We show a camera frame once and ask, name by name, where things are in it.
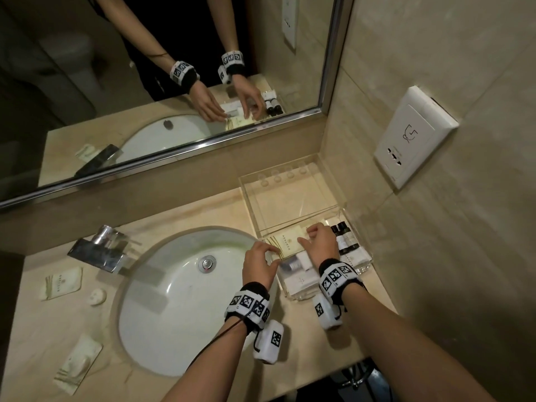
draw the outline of chrome faucet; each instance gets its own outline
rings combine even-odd
[[[110,226],[102,226],[91,241],[79,238],[68,256],[107,272],[118,272],[131,259],[123,250],[128,237]]]

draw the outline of white sink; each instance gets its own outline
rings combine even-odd
[[[121,147],[116,163],[194,142],[225,131],[225,123],[207,123],[199,116],[185,114],[162,118],[139,130]]]
[[[141,257],[119,305],[119,337],[131,358],[157,374],[184,374],[224,324],[254,241],[238,230],[210,227],[170,238]],[[207,256],[216,265],[202,273],[198,264]],[[276,295],[274,283],[271,306]],[[244,349],[254,339],[251,333]]]

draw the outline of electrical outlet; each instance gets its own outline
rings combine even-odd
[[[397,189],[459,123],[417,86],[410,87],[395,111],[374,157]]]
[[[298,30],[298,0],[283,0],[281,29],[285,39],[296,49],[296,32]]]

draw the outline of countertop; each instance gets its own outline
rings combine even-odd
[[[203,226],[225,226],[255,236],[240,189],[137,220],[118,230],[136,241],[134,248],[143,253],[172,234]],[[138,367],[118,340],[116,294],[127,278],[67,257],[72,244],[26,257],[0,401],[160,401],[176,378]],[[46,276],[74,266],[83,267],[81,290],[49,301],[38,300]],[[362,278],[369,292],[394,310],[374,269]],[[86,299],[98,287],[107,291],[108,298],[104,304],[91,307]],[[311,300],[290,301],[280,293],[273,317],[281,319],[286,329],[279,361],[263,365],[246,350],[229,401],[270,400],[366,357],[345,325],[333,332],[322,330]],[[52,378],[82,333],[104,347],[77,392],[69,396]]]
[[[249,79],[261,92],[271,90],[262,74],[253,75]],[[210,90],[220,104],[238,100],[234,88],[231,86],[212,86]],[[186,95],[145,104],[49,131],[44,147],[38,186],[73,177],[75,172],[85,164],[76,156],[76,153],[84,145],[89,144],[102,150],[112,143],[120,148],[146,125],[165,117],[182,114],[197,115],[189,96]]]

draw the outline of hand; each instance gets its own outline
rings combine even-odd
[[[330,227],[316,223],[307,229],[307,234],[309,234],[311,241],[298,237],[298,243],[307,251],[317,269],[328,258],[339,259],[337,239]]]
[[[277,267],[281,262],[276,259],[268,266],[264,254],[266,251],[279,253],[279,248],[273,245],[256,241],[251,250],[245,252],[244,268],[242,269],[242,284],[258,282],[263,284],[267,290],[272,287],[273,279],[276,276]]]
[[[257,104],[257,108],[253,108],[253,118],[255,120],[261,119],[266,114],[266,104],[264,103],[263,96],[260,90],[257,89],[247,78],[241,74],[233,75],[233,85],[238,94],[238,98],[242,103],[244,109],[244,118],[249,118],[248,97],[252,98]]]
[[[190,88],[189,95],[193,106],[206,122],[225,122],[227,115],[225,114],[224,109],[221,108],[210,90],[201,80],[198,80],[193,84]]]

